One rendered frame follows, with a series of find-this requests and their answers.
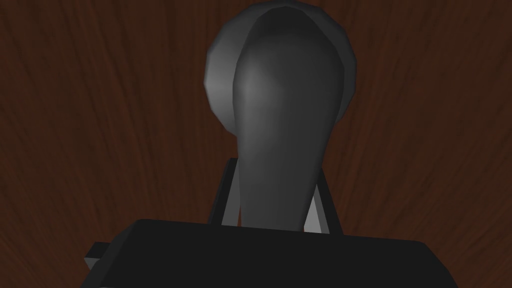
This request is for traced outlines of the grey door handle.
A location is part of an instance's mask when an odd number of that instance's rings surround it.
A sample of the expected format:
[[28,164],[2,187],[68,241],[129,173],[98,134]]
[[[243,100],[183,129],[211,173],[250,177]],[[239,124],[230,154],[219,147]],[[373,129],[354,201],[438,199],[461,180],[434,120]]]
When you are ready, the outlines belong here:
[[236,136],[243,227],[304,229],[356,77],[345,30],[320,7],[260,2],[222,26],[203,83],[213,114]]

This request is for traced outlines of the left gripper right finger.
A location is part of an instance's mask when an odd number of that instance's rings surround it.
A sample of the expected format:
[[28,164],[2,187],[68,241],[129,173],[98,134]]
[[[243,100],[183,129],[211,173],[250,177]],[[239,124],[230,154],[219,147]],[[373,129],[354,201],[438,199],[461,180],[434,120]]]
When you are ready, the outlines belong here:
[[338,213],[332,195],[321,169],[303,230],[307,233],[343,235]]

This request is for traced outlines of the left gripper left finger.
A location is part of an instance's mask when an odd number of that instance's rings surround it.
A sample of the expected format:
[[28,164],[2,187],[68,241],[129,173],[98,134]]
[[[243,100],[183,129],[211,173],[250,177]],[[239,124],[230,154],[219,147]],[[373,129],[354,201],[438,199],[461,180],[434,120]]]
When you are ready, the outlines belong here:
[[238,159],[230,158],[221,177],[207,223],[234,226],[240,218],[240,182]]

